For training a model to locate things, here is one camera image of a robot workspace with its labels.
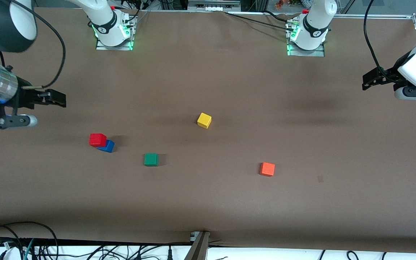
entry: orange cube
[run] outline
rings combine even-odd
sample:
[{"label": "orange cube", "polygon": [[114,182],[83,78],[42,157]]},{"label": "orange cube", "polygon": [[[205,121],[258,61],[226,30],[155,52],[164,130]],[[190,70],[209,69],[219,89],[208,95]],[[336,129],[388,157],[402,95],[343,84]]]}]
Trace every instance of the orange cube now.
[{"label": "orange cube", "polygon": [[276,165],[273,164],[273,163],[263,162],[261,164],[261,170],[259,171],[259,174],[262,175],[262,176],[272,177],[272,176],[274,176],[275,166]]}]

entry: yellow cube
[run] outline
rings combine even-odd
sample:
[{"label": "yellow cube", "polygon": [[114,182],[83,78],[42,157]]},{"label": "yellow cube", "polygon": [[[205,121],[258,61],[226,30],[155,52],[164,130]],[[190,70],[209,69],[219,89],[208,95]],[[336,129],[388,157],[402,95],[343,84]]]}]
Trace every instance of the yellow cube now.
[{"label": "yellow cube", "polygon": [[208,129],[210,123],[211,123],[211,116],[209,116],[205,113],[201,113],[200,117],[198,117],[197,125],[205,128],[205,129]]}]

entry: brown table surface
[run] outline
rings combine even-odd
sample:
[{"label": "brown table surface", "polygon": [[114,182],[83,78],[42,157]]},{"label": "brown table surface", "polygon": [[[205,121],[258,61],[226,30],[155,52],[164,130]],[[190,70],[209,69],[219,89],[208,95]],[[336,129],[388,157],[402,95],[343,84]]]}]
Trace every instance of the brown table surface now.
[{"label": "brown table surface", "polygon": [[[96,51],[82,10],[37,11],[66,43],[53,88],[68,107],[22,110],[39,125],[0,131],[0,222],[43,222],[63,239],[178,242],[206,229],[226,246],[416,252],[416,101],[361,90],[374,68],[362,19],[335,18],[325,58],[310,58],[287,56],[284,32],[221,12],[149,13],[126,52]],[[34,85],[61,58],[38,29],[5,56]],[[411,20],[368,31],[385,68],[416,44]],[[94,132],[115,152],[91,148]],[[143,166],[144,153],[164,165]]]}]

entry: green cube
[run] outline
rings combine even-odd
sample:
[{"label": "green cube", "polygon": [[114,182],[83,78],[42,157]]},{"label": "green cube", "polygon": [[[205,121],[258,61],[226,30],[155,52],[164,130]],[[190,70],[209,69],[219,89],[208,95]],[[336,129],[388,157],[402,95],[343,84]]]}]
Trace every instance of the green cube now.
[{"label": "green cube", "polygon": [[158,166],[158,155],[156,153],[146,153],[144,155],[145,166]]}]

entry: cable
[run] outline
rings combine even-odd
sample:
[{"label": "cable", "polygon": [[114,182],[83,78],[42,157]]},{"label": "cable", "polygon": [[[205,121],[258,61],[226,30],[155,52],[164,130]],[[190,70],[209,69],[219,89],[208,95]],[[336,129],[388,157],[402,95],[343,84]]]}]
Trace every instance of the cable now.
[{"label": "cable", "polygon": [[4,256],[7,253],[7,250],[5,250],[1,255],[0,255],[0,260],[4,260]]},{"label": "cable", "polygon": [[4,56],[2,51],[0,51],[1,66],[5,67]]},{"label": "cable", "polygon": [[33,224],[33,225],[38,225],[38,226],[41,226],[41,227],[47,229],[51,233],[51,235],[53,236],[54,242],[56,243],[56,248],[57,248],[56,260],[59,258],[59,243],[57,242],[56,234],[54,233],[54,231],[50,227],[48,227],[45,224],[35,222],[35,221],[19,221],[19,222],[8,223],[8,224],[5,224],[5,225],[9,226],[9,225],[15,225],[15,224]]},{"label": "cable", "polygon": [[236,15],[236,14],[233,14],[233,13],[227,13],[227,12],[224,12],[224,13],[226,13],[228,15],[231,15],[231,16],[241,18],[241,19],[249,20],[249,21],[252,21],[252,22],[262,23],[263,25],[268,25],[268,26],[272,26],[272,27],[275,27],[275,28],[283,29],[285,31],[293,31],[292,28],[285,28],[285,27],[280,27],[280,26],[277,26],[277,25],[272,25],[270,23],[264,23],[264,22],[261,22],[261,21],[257,21],[257,20],[253,20],[253,19],[246,18],[246,17],[243,17],[243,16],[239,16],[239,15]]},{"label": "cable", "polygon": [[99,260],[104,260],[106,257],[107,257],[107,255],[109,255],[110,254],[110,252],[112,252],[113,250],[115,250],[115,249],[117,249],[117,247],[119,247],[119,246],[115,246],[114,248],[112,248],[106,255],[102,255],[101,257],[102,258],[100,258],[99,257]]},{"label": "cable", "polygon": [[168,249],[168,260],[173,260],[173,250],[171,249],[171,245],[169,245]]},{"label": "cable", "polygon": [[356,260],[359,260],[359,257],[357,257],[357,254],[356,254],[356,253],[354,253],[354,251],[348,251],[348,252],[346,252],[346,257],[348,258],[348,260],[352,260],[352,259],[350,258],[350,253],[353,253],[353,254],[354,254],[354,256],[355,256],[355,258],[356,258]]},{"label": "cable", "polygon": [[[8,224],[0,225],[0,228],[1,227],[4,227],[5,229],[9,230],[16,237],[16,239],[17,239],[17,241],[19,243],[20,243],[20,240],[18,239],[17,234],[15,234],[15,232],[12,229],[10,229],[9,227],[7,227],[7,226],[10,226],[10,225],[15,225],[15,224],[34,224],[34,225],[38,225],[38,226],[41,226],[41,227],[47,229],[51,233],[51,235],[53,236],[54,241],[56,242],[56,247],[57,247],[56,260],[59,258],[59,244],[57,242],[57,236],[56,236],[56,234],[54,233],[54,231],[50,227],[48,227],[45,224],[41,224],[41,223],[35,222],[35,221],[19,221],[19,222],[11,222],[11,223],[8,223]],[[22,244],[21,243],[20,243],[19,250],[21,252],[20,253],[20,257],[22,258],[23,255],[22,255]]]},{"label": "cable", "polygon": [[385,71],[381,68],[380,63],[378,63],[378,59],[375,56],[375,51],[373,51],[373,47],[370,44],[370,41],[368,40],[368,36],[367,36],[367,17],[368,17],[368,12],[370,11],[370,7],[372,7],[373,1],[374,0],[370,0],[370,3],[367,6],[367,10],[365,11],[365,16],[364,16],[364,37],[365,37],[365,41],[367,42],[368,49],[370,49],[370,53],[372,54],[372,58],[375,61],[375,64],[377,65],[378,71],[386,78],[386,80],[388,80],[392,83],[400,83],[400,81],[395,81],[394,79],[389,78],[385,74]]},{"label": "cable", "polygon": [[53,33],[57,36],[57,38],[59,38],[59,41],[60,41],[60,43],[61,43],[61,45],[62,45],[62,61],[61,61],[61,65],[59,66],[59,70],[57,71],[57,74],[56,74],[56,76],[54,77],[54,79],[50,82],[50,83],[48,83],[48,84],[46,84],[46,85],[42,85],[41,87],[42,88],[47,88],[47,87],[50,87],[52,84],[54,84],[54,82],[56,82],[57,81],[57,79],[59,78],[59,76],[60,76],[60,74],[61,74],[61,72],[62,72],[62,69],[63,69],[63,66],[64,66],[64,63],[65,63],[65,56],[66,56],[66,48],[65,48],[65,43],[64,43],[64,41],[63,41],[63,39],[62,39],[62,36],[59,34],[59,32],[58,31],[56,31],[56,29],[50,24],[50,23],[48,23],[48,21],[46,21],[43,17],[41,17],[40,15],[38,15],[37,13],[35,13],[33,10],[31,10],[30,8],[28,8],[28,7],[26,7],[25,5],[23,5],[23,4],[21,4],[21,3],[19,3],[18,1],[16,1],[16,0],[5,0],[6,2],[13,2],[13,3],[15,3],[15,4],[17,4],[17,5],[19,5],[20,7],[22,7],[22,8],[24,8],[25,10],[27,10],[29,13],[31,13],[31,14],[33,14],[34,16],[36,16],[36,18],[38,18],[39,20],[41,20],[46,26],[48,26],[49,27],[49,29],[51,29],[51,31],[53,31]]},{"label": "cable", "polygon": [[144,259],[149,259],[149,258],[156,258],[156,259],[158,259],[158,260],[161,260],[160,258],[158,258],[158,257],[156,257],[156,256],[147,256],[147,257],[142,257],[142,258],[140,258],[141,260],[144,260]]},{"label": "cable", "polygon": [[143,249],[144,249],[144,248],[146,248],[146,247],[147,247],[147,246],[143,246],[142,248],[141,248],[141,247],[139,247],[139,250],[138,250],[136,253],[132,254],[129,258],[127,258],[127,260],[132,259],[134,255],[137,255],[137,254],[141,255],[140,251],[141,251],[141,250],[143,250]]},{"label": "cable", "polygon": [[96,250],[94,250],[94,252],[92,252],[89,256],[88,256],[88,258],[86,258],[86,260],[91,260],[91,258],[92,258],[92,256],[94,255],[94,254],[96,254],[97,252],[99,252],[99,250],[101,250],[102,248],[104,248],[105,246],[100,246],[100,247],[98,247]]},{"label": "cable", "polygon": [[158,0],[159,2],[162,2],[164,4],[172,4],[174,3],[174,0],[172,0],[171,2],[166,2],[166,0]]},{"label": "cable", "polygon": [[23,260],[27,260],[27,258],[28,258],[28,252],[30,251],[31,245],[33,244],[33,240],[35,240],[35,239],[32,238],[31,241],[30,241],[30,243],[28,244],[27,252],[25,252],[25,255],[23,256]]},{"label": "cable", "polygon": [[127,23],[129,21],[132,21],[134,19],[134,17],[136,17],[139,14],[140,8],[137,9],[137,12],[134,13],[134,15],[132,17],[130,17],[128,20],[125,20],[124,22]]},{"label": "cable", "polygon": [[322,260],[322,257],[324,256],[324,253],[325,253],[325,250],[322,250],[322,253],[320,253],[320,256],[319,256],[319,260]]},{"label": "cable", "polygon": [[16,243],[16,247],[17,247],[17,249],[19,250],[19,252],[20,252],[20,258],[22,259],[23,258],[23,253],[22,253],[22,243],[20,242],[20,239],[18,238],[18,235],[10,228],[10,227],[7,227],[7,225],[0,225],[0,228],[5,228],[5,229],[7,229],[13,236],[14,236],[14,238],[16,239],[16,241],[17,241],[17,243]]},{"label": "cable", "polygon": [[272,12],[270,12],[270,11],[268,11],[268,10],[264,10],[264,11],[262,11],[261,13],[269,13],[272,17],[274,17],[275,19],[277,19],[277,20],[279,20],[279,21],[282,21],[282,22],[288,22],[287,20],[284,20],[284,19],[282,19],[282,18],[280,18],[280,17],[278,17],[278,16],[276,16],[274,13],[272,13]]}]

